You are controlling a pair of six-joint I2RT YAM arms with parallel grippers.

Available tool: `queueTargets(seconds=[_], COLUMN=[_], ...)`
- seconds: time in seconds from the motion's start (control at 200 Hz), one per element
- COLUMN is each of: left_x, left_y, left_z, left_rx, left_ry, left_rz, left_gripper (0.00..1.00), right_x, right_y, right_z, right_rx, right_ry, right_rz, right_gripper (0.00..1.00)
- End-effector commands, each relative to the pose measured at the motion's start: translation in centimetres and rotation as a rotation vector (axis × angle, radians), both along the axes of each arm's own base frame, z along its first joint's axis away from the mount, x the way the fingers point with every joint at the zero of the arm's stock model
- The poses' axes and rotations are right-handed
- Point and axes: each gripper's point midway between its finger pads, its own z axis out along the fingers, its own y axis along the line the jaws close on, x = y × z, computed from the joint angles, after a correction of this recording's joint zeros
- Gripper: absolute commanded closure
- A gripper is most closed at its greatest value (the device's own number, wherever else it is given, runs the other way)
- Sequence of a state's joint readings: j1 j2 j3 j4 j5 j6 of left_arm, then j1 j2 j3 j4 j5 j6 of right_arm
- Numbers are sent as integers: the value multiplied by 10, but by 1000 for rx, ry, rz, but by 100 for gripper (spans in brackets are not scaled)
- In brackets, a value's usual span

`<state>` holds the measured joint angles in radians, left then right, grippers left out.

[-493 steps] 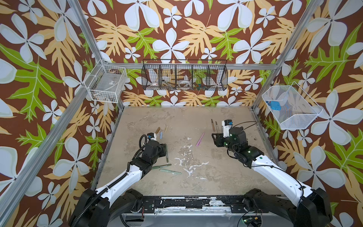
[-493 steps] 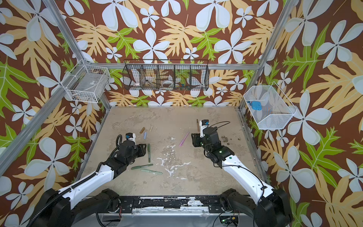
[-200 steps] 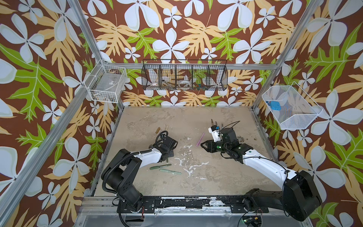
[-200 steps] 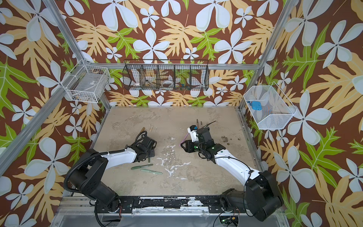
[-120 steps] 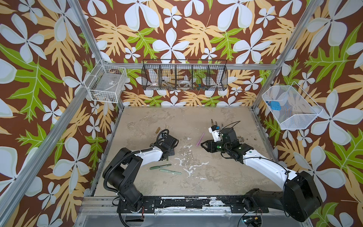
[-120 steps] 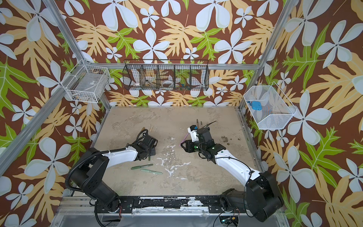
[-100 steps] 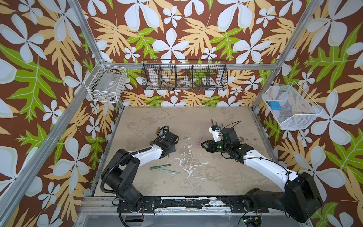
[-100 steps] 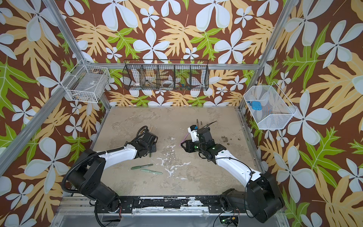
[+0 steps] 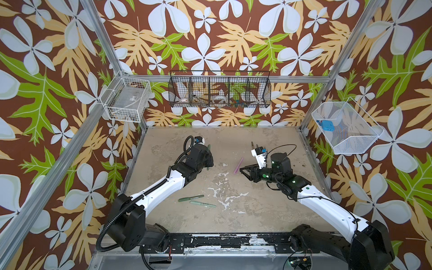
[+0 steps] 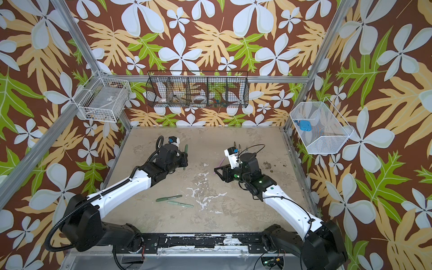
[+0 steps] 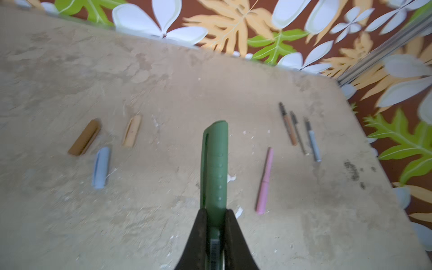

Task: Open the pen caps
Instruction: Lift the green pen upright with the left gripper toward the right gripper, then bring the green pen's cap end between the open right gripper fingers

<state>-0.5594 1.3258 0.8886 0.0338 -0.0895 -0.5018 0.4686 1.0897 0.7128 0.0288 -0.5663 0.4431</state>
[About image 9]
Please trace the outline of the pink pen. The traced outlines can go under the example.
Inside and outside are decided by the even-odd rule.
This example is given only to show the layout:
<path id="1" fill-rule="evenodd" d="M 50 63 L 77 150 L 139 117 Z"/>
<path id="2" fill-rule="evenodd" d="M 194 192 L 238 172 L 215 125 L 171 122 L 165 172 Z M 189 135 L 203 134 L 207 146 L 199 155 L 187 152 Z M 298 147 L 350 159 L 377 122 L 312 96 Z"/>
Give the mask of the pink pen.
<path id="1" fill-rule="evenodd" d="M 240 161 L 238 162 L 238 164 L 237 164 L 237 166 L 236 166 L 236 168 L 235 168 L 233 174 L 237 174 L 237 173 L 239 172 L 240 167 L 241 167 L 243 161 L 244 161 L 244 157 L 242 157 L 242 158 L 240 159 Z"/>

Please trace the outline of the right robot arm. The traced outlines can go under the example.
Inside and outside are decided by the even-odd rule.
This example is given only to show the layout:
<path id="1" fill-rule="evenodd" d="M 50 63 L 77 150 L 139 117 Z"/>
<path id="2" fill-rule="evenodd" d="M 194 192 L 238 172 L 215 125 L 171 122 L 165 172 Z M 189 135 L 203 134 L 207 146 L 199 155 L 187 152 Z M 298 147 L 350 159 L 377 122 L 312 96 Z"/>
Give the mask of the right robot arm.
<path id="1" fill-rule="evenodd" d="M 333 235 L 300 225 L 290 233 L 293 251 L 323 252 L 346 262 L 351 270 L 384 270 L 395 260 L 389 231 L 383 223 L 369 222 L 328 198 L 310 181 L 293 172 L 286 153 L 272 154 L 270 166 L 266 154 L 255 158 L 256 164 L 239 169 L 249 181 L 276 184 L 289 200 L 314 211 L 338 232 Z"/>

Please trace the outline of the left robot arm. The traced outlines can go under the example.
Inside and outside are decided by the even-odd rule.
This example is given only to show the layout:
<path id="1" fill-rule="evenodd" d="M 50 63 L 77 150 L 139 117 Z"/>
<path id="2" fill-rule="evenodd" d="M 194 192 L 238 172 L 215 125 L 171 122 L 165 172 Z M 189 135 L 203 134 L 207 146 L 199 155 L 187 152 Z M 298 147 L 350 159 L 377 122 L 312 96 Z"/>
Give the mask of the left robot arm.
<path id="1" fill-rule="evenodd" d="M 159 181 L 132 196 L 119 195 L 96 241 L 96 250 L 102 253 L 121 248 L 129 252 L 137 246 L 149 246 L 164 252 L 169 246 L 170 233 L 161 225 L 148 225 L 147 216 L 171 194 L 195 180 L 204 168 L 213 165 L 208 147 L 195 144 Z"/>

